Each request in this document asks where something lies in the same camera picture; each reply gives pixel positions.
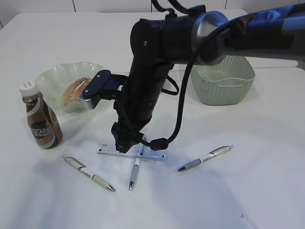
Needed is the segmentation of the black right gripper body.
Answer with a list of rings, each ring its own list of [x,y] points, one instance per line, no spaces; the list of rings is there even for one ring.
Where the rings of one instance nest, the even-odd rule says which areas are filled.
[[[123,87],[122,102],[118,103],[119,119],[112,127],[116,143],[130,143],[134,134],[128,127],[122,109],[126,112],[134,132],[140,132],[150,121],[170,64],[144,66],[132,64],[128,80]]]

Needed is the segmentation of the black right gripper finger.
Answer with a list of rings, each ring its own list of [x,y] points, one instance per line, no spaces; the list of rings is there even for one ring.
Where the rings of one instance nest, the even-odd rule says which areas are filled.
[[[127,153],[130,148],[140,141],[133,135],[127,133],[120,133],[115,137],[115,147],[116,150],[121,153]]]

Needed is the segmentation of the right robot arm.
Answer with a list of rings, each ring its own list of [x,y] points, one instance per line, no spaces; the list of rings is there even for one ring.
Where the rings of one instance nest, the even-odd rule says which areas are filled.
[[[141,130],[152,118],[169,71],[185,64],[175,129],[169,138],[152,140],[165,149],[177,137],[185,91],[193,65],[216,65],[224,56],[303,61],[305,6],[283,6],[228,20],[217,11],[189,9],[182,17],[140,19],[130,35],[133,61],[122,97],[114,103],[118,121],[112,126],[116,149],[126,153],[142,141]]]

